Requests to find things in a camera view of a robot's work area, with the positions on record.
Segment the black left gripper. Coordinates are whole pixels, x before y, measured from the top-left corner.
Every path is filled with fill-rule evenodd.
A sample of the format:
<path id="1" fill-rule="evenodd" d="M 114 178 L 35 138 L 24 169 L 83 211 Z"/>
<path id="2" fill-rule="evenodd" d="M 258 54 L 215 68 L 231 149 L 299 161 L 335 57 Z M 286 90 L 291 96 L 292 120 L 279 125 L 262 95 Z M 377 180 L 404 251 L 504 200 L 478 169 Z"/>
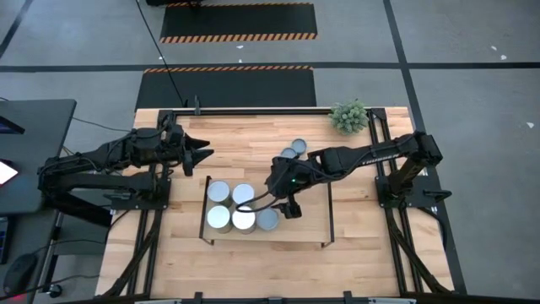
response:
<path id="1" fill-rule="evenodd" d="M 181 125 L 170 124 L 165 128 L 162 156 L 165 162 L 182 164 L 185 176 L 193 176 L 194 167 L 213 154 L 212 149 L 201 149 L 209 145 L 207 140 L 185 134 Z"/>

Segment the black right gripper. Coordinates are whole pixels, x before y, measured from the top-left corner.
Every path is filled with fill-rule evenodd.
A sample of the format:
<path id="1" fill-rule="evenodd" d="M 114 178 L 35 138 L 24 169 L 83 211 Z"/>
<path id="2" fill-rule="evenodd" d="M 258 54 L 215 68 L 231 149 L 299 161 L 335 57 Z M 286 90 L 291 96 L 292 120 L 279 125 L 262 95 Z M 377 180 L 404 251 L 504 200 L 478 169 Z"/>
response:
<path id="1" fill-rule="evenodd" d="M 285 185 L 282 187 L 276 187 L 273 190 L 273 196 L 278 201 L 284 201 L 289 200 L 292 198 L 296 193 L 300 193 L 303 190 L 302 187 L 299 187 L 298 185 Z M 287 211 L 287 218 L 288 219 L 296 219 L 300 218 L 302 216 L 301 207 L 298 204 L 275 204 L 272 206 L 273 209 L 279 209 L 279 210 L 288 210 Z"/>

